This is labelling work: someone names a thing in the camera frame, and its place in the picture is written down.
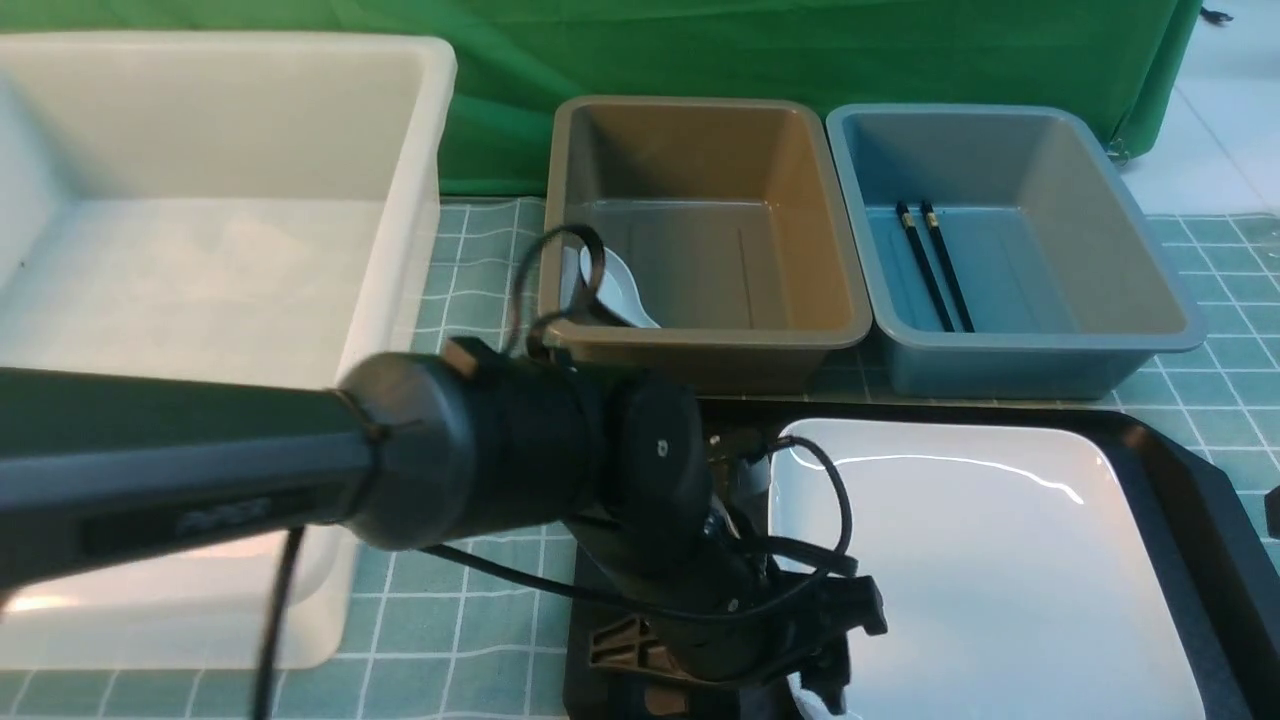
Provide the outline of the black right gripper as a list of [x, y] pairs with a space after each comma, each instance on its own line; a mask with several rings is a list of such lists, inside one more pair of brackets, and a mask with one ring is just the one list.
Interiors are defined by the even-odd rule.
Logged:
[[1263, 511], [1267, 534], [1271, 539], [1280, 541], [1280, 487], [1274, 487], [1263, 497]]

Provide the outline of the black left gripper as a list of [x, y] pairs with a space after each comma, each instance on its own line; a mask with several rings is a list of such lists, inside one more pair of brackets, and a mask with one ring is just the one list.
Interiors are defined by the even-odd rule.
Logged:
[[682, 557], [616, 528], [573, 534], [573, 603], [620, 612], [590, 634], [593, 671], [732, 696], [783, 682], [803, 714], [845, 716], [849, 633], [888, 629], [855, 559], [765, 536], [735, 506], [716, 503]]

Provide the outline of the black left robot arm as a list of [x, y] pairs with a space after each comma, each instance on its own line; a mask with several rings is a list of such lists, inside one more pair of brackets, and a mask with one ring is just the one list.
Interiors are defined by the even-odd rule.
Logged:
[[[831, 550], [764, 536], [716, 492], [716, 464], [786, 448], [832, 482]], [[709, 441], [695, 393], [659, 373], [475, 338], [372, 355], [334, 389], [6, 369], [1, 500], [4, 596], [287, 530], [261, 682], [308, 525], [622, 609], [588, 665], [667, 685], [795, 674], [841, 714], [847, 633], [887, 630], [847, 553], [847, 489], [817, 443]]]

